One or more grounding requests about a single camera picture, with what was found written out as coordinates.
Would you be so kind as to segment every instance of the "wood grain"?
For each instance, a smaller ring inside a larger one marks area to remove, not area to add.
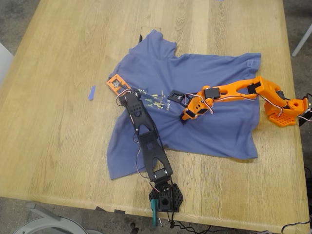
[[[105,80],[142,27],[161,28],[176,56],[261,52],[257,74],[294,97],[282,0],[41,0],[0,89],[0,196],[152,215],[146,180],[110,180],[106,165],[123,108]],[[261,112],[253,138],[252,160],[167,151],[177,220],[278,233],[308,219],[298,126]]]

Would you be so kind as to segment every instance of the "orange bracket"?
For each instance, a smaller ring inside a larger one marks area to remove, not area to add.
[[[120,75],[116,74],[112,78],[110,78],[106,84],[114,91],[115,94],[119,94],[118,90],[121,86],[124,86],[127,89],[130,89],[130,86],[120,77]]]
[[[280,91],[281,88],[261,76],[257,76],[253,79],[254,84],[259,84],[259,87],[255,89],[257,94],[260,94],[261,96],[268,99],[271,103],[273,103],[276,106],[285,107],[287,105],[287,102],[282,99],[278,94],[277,91]]]

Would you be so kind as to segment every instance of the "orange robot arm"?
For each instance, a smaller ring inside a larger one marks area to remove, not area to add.
[[[240,89],[247,88],[248,94],[242,94]],[[303,114],[308,109],[308,99],[286,99],[280,87],[275,83],[257,76],[254,79],[239,80],[227,85],[210,88],[203,86],[196,94],[182,94],[173,90],[168,99],[179,102],[188,98],[189,101],[181,115],[181,120],[195,119],[210,110],[213,114],[212,106],[214,102],[256,100],[258,95],[262,96],[265,113],[273,123],[280,127],[295,124],[295,118]]]

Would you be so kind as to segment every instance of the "blue t-shirt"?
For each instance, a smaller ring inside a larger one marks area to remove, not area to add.
[[[184,54],[175,56],[176,43],[153,30],[129,50],[112,77],[119,74],[127,84],[142,93],[141,100],[154,120],[163,144],[171,150],[210,156],[256,158],[252,130],[259,122],[259,101],[214,103],[210,112],[183,125],[179,116],[183,107],[167,100],[175,89],[197,93],[202,86],[228,84],[254,78],[260,66],[260,53],[237,57]],[[135,173],[138,143],[133,142],[134,128],[125,110],[118,117],[107,149],[110,178]],[[144,167],[141,153],[139,169]]]

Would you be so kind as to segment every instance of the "gray floor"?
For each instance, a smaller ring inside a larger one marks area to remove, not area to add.
[[[14,54],[23,37],[27,25],[36,9],[39,0],[0,0],[0,42]],[[311,0],[284,0],[289,46],[292,51],[300,41],[304,32],[312,23]],[[312,92],[312,36],[299,52],[292,58],[292,70],[295,83],[296,97],[302,98],[307,92]],[[305,165],[312,169],[312,123],[306,123],[300,129],[302,149]],[[32,220],[33,215],[24,209],[25,201],[0,197],[0,234],[13,233],[18,227]],[[72,217],[80,215],[82,225],[87,229],[95,229],[104,234],[130,233],[130,223],[135,222],[140,228],[139,233],[157,234],[185,234],[189,233],[179,228],[170,229],[166,220],[164,227],[153,231],[151,219],[134,215],[114,214],[102,211],[91,211],[63,206],[42,204],[58,215]],[[192,224],[197,231],[202,231],[208,226]],[[220,234],[247,234],[244,230],[222,231]]]

